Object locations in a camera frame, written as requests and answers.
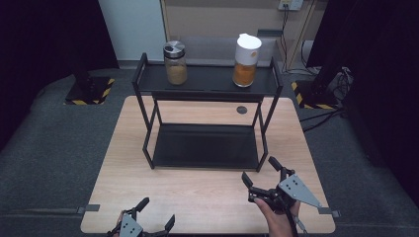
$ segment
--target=glass jar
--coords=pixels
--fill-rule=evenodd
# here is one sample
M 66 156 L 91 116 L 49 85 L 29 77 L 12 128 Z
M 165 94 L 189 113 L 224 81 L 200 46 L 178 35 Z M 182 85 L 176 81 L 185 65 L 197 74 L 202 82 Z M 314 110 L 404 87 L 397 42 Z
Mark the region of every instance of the glass jar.
M 182 85 L 187 79 L 185 45 L 179 41 L 168 41 L 164 44 L 164 64 L 167 79 L 173 85 Z

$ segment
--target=plastic container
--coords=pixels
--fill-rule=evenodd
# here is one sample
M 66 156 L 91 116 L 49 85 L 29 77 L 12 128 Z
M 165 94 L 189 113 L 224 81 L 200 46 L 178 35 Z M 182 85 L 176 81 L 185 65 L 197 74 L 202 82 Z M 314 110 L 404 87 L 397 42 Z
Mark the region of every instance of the plastic container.
M 233 82 L 239 87 L 252 85 L 259 59 L 260 39 L 240 34 L 235 51 Z

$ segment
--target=metal bracket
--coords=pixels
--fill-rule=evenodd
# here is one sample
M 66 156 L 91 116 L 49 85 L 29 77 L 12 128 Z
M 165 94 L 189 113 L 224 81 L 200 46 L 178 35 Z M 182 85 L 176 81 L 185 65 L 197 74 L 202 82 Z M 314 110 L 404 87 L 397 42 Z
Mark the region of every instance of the metal bracket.
M 142 227 L 132 219 L 128 214 L 124 213 L 121 223 L 121 237 L 136 237 L 142 232 Z
M 333 216 L 333 218 L 338 218 L 342 216 L 340 210 L 332 210 L 329 207 L 320 207 L 317 209 L 319 214 L 330 214 Z
M 99 204 L 87 204 L 85 211 L 99 211 L 100 207 Z
M 279 188 L 294 199 L 300 200 L 315 207 L 321 207 L 320 201 L 314 196 L 314 194 L 296 174 L 293 174 L 280 182 Z

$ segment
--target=yellow black hazard tape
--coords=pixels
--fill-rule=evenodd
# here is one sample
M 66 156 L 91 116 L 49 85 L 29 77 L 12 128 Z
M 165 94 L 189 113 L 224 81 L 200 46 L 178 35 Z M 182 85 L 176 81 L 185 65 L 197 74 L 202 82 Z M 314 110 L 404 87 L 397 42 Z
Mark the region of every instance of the yellow black hazard tape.
M 299 87 L 297 86 L 296 82 L 292 82 L 293 87 L 293 93 L 295 94 L 296 101 L 298 102 L 298 105 L 300 108 L 304 109 L 338 109 L 339 107 L 337 105 L 326 105 L 326 104 L 307 104 L 304 101 L 304 98 L 301 95 L 301 92 L 299 91 Z
M 85 105 L 102 105 L 106 98 L 108 97 L 111 87 L 114 85 L 115 79 L 110 78 L 108 81 L 108 84 L 104 90 L 104 93 L 102 94 L 102 97 L 97 100 L 71 100 L 71 101 L 65 101 L 65 105 L 77 105 L 77 106 L 85 106 Z

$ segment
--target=shelf tier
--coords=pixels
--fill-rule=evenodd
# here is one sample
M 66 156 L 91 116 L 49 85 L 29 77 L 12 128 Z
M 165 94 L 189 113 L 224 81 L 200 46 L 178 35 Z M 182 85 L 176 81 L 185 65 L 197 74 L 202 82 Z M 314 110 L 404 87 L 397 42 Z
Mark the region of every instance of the shelf tier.
M 134 74 L 132 83 L 136 93 L 151 93 L 157 100 L 258 102 L 264 97 L 274 97 L 283 87 L 277 78 L 278 65 L 258 66 L 253 84 L 246 88 L 232 81 L 234 65 L 188 65 L 188 79 L 183 85 L 172 85 L 167 80 L 163 62 L 148 61 L 144 54 Z
M 163 123 L 152 162 L 156 167 L 255 170 L 255 131 L 250 125 Z

